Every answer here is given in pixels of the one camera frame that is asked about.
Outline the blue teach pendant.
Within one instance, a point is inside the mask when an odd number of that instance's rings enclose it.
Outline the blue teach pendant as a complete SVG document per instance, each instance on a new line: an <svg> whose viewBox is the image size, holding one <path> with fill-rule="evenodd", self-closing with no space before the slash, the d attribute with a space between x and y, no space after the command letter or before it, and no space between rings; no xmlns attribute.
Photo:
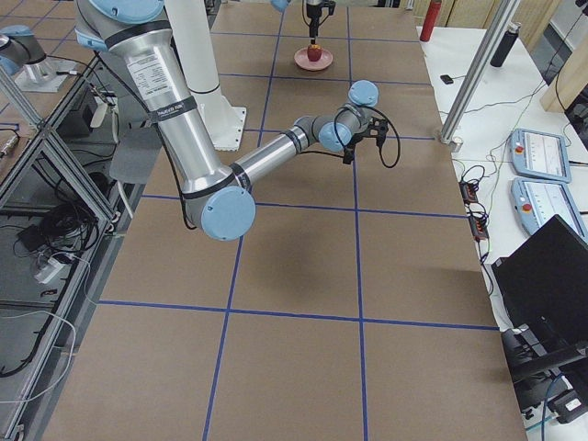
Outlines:
<svg viewBox="0 0 588 441"><path fill-rule="evenodd" d="M513 167L519 175L571 182L566 141L561 135L515 129L509 147Z"/></svg>
<svg viewBox="0 0 588 441"><path fill-rule="evenodd" d="M532 235L559 215L580 237L587 240L587 228L565 183L517 177L511 181L511 195L518 219Z"/></svg>

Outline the brown paper table cover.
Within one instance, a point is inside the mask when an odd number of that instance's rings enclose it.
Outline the brown paper table cover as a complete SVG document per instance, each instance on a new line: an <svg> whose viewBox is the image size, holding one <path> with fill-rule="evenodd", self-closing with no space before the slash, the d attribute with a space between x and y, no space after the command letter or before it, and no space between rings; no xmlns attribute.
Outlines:
<svg viewBox="0 0 588 441"><path fill-rule="evenodd" d="M228 243L183 226L160 159L44 438L524 439L412 16L339 7L322 73L295 7L228 4L212 40L243 153L359 79L398 135L279 167Z"/></svg>

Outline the near blue teach pendant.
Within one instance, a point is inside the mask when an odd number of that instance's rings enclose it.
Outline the near blue teach pendant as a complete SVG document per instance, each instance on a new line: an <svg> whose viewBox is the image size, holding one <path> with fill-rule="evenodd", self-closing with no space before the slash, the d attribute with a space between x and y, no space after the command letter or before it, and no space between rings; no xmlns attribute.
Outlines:
<svg viewBox="0 0 588 441"><path fill-rule="evenodd" d="M511 195L518 219L532 235L559 215L580 237L587 240L587 228L565 183L517 177L511 181Z"/></svg>

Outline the black bottle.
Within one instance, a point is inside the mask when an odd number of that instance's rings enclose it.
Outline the black bottle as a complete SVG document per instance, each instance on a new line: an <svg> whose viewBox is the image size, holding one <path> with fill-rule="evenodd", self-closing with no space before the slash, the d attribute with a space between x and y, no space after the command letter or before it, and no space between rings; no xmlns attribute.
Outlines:
<svg viewBox="0 0 588 441"><path fill-rule="evenodd" d="M504 32L503 37L490 60L490 66L495 68L500 68L503 66L507 56L509 55L511 49L519 37L520 28L521 23L515 21L511 22L507 26L507 29Z"/></svg>

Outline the black laptop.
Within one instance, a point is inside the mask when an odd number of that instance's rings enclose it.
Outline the black laptop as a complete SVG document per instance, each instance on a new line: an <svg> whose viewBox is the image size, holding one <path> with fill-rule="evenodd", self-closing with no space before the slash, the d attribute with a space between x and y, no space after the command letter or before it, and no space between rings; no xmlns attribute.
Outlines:
<svg viewBox="0 0 588 441"><path fill-rule="evenodd" d="M492 272L513 325L544 318L569 344L587 338L587 242L561 216L496 260Z"/></svg>

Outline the far blue teach pendant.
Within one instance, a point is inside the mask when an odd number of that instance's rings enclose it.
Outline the far blue teach pendant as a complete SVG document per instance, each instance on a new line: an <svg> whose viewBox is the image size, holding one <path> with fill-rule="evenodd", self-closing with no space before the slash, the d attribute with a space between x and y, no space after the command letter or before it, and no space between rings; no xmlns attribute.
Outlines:
<svg viewBox="0 0 588 441"><path fill-rule="evenodd" d="M513 167L519 175L571 182L566 141L561 135L515 129L509 147Z"/></svg>

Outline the pink plate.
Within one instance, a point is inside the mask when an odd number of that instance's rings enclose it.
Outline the pink plate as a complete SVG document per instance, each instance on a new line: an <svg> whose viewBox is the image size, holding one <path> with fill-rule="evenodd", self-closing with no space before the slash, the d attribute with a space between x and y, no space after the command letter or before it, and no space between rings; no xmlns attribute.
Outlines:
<svg viewBox="0 0 588 441"><path fill-rule="evenodd" d="M321 57L317 61L311 61L308 56L308 49L301 48L294 54L294 62L300 69L310 72L319 72L327 69L334 61L333 54L326 50L322 50Z"/></svg>

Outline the red bottle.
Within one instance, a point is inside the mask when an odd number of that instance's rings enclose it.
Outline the red bottle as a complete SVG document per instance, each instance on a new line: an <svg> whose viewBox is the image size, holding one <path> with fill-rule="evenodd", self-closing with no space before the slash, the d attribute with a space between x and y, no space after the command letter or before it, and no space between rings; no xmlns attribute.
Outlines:
<svg viewBox="0 0 588 441"><path fill-rule="evenodd" d="M431 0L424 16L419 39L421 42L428 42L431 39L435 23L442 7L442 0Z"/></svg>

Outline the aluminium frame post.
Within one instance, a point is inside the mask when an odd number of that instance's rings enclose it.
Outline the aluminium frame post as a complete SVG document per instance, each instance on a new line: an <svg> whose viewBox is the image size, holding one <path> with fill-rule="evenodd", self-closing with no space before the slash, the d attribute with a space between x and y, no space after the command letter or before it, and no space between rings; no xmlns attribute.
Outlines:
<svg viewBox="0 0 588 441"><path fill-rule="evenodd" d="M486 30L479 48L477 49L463 84L458 90L456 98L448 112L446 120L438 133L438 139L447 145L451 152L457 153L462 141L456 141L456 130L462 120L465 110L473 98L484 71L489 65L490 59L498 48L508 24L512 21L519 0L502 0L496 10L489 28Z"/></svg>

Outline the red apple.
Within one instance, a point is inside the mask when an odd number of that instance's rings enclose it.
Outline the red apple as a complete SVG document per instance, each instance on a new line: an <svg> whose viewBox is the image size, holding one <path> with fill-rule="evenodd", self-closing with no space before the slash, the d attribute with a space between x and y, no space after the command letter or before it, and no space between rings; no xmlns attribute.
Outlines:
<svg viewBox="0 0 588 441"><path fill-rule="evenodd" d="M322 57L322 47L318 44L310 44L307 47L307 58L310 62L317 62Z"/></svg>

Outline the small black square device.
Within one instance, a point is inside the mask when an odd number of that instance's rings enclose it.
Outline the small black square device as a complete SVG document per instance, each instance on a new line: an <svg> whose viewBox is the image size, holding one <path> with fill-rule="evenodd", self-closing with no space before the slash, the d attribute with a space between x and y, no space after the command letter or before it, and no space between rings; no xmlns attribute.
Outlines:
<svg viewBox="0 0 588 441"><path fill-rule="evenodd" d="M440 76L440 79L441 79L441 81L442 81L442 82L443 82L445 85L451 85L451 84L453 84L453 83L454 83L454 79L453 79L451 76L447 75L447 74L442 74L442 75Z"/></svg>

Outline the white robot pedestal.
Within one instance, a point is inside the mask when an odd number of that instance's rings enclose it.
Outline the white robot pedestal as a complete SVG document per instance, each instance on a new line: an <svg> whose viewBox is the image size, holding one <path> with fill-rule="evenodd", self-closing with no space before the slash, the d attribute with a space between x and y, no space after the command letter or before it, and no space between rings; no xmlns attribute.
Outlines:
<svg viewBox="0 0 588 441"><path fill-rule="evenodd" d="M232 106L221 91L205 3L169 0L164 8L188 89L197 101L214 148L236 152L241 144L247 110Z"/></svg>

